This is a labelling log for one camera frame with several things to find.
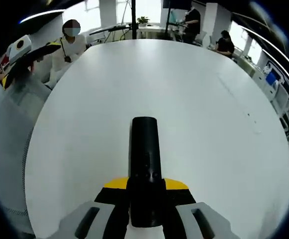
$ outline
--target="black cylinder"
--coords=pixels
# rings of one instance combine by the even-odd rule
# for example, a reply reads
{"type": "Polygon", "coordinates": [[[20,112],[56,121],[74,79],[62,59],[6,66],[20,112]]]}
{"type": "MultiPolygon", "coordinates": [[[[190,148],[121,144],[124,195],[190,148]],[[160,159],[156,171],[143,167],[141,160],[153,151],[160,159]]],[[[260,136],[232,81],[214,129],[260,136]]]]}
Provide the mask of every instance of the black cylinder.
{"type": "Polygon", "coordinates": [[[162,174],[156,119],[134,118],[131,137],[131,177],[147,182],[160,180],[162,174]]]}
{"type": "Polygon", "coordinates": [[[165,183],[162,180],[158,126],[155,118],[132,121],[131,171],[128,181],[130,216],[134,227],[162,224],[165,183]]]}

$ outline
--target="person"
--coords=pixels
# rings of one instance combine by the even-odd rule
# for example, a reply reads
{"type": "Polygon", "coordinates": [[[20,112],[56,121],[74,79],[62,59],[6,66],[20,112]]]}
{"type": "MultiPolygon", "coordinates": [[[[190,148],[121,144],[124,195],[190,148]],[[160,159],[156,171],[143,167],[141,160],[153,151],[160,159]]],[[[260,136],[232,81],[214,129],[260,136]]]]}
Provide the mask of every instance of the person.
{"type": "Polygon", "coordinates": [[[216,42],[215,52],[232,58],[235,46],[230,38],[229,32],[224,30],[221,32],[222,37],[216,42]]]}
{"type": "Polygon", "coordinates": [[[185,16],[186,28],[184,29],[183,42],[192,44],[196,35],[200,33],[200,13],[193,5],[185,16]]]}
{"type": "Polygon", "coordinates": [[[71,63],[77,60],[87,49],[87,41],[84,35],[78,34],[80,25],[76,20],[68,20],[62,26],[63,37],[56,42],[61,48],[52,54],[52,69],[49,82],[46,86],[55,87],[60,78],[68,70],[71,63]]]}

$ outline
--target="person sitting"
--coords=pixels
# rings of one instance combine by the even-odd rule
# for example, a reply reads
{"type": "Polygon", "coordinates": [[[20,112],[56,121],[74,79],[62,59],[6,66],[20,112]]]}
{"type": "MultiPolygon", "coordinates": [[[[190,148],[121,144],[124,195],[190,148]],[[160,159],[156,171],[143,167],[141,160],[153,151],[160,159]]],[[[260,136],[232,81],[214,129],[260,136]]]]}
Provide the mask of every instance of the person sitting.
{"type": "Polygon", "coordinates": [[[216,42],[215,52],[232,58],[235,46],[230,38],[229,32],[224,30],[221,32],[222,37],[216,42]]]}
{"type": "Polygon", "coordinates": [[[61,48],[52,55],[52,69],[49,82],[46,86],[55,87],[60,78],[69,69],[71,63],[77,60],[87,49],[87,41],[84,35],[79,34],[80,25],[76,20],[68,20],[62,27],[63,37],[56,42],[61,48]]]}

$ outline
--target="round table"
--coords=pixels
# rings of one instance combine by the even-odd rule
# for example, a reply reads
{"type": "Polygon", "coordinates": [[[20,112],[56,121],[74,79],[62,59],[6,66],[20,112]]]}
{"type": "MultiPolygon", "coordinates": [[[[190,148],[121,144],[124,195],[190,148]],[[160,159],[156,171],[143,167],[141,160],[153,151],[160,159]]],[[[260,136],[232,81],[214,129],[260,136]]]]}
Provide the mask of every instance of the round table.
{"type": "Polygon", "coordinates": [[[277,227],[289,204],[289,148],[268,99],[227,57],[143,39],[91,47],[44,105],[25,169],[38,238],[106,182],[128,175],[138,116],[158,121],[163,176],[187,184],[240,238],[277,227]]]}

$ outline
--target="window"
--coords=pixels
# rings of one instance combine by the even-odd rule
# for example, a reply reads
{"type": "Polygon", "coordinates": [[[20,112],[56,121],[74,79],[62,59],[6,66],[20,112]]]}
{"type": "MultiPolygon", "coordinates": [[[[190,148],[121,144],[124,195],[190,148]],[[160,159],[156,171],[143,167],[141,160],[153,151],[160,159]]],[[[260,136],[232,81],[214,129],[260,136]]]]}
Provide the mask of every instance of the window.
{"type": "MultiPolygon", "coordinates": [[[[136,18],[146,16],[150,19],[149,22],[161,22],[161,0],[137,0],[136,1],[136,18]]],[[[116,0],[116,22],[131,22],[131,0],[116,0]]]]}
{"type": "Polygon", "coordinates": [[[253,39],[248,52],[248,56],[252,58],[254,64],[257,64],[261,54],[262,54],[261,46],[257,43],[257,41],[253,39]]]}
{"type": "Polygon", "coordinates": [[[85,0],[66,9],[63,13],[64,23],[75,19],[80,23],[80,32],[101,27],[99,0],[85,0]]]}
{"type": "Polygon", "coordinates": [[[246,41],[248,38],[247,31],[242,29],[237,23],[233,21],[230,26],[229,34],[234,45],[243,51],[245,49],[246,41]]]}

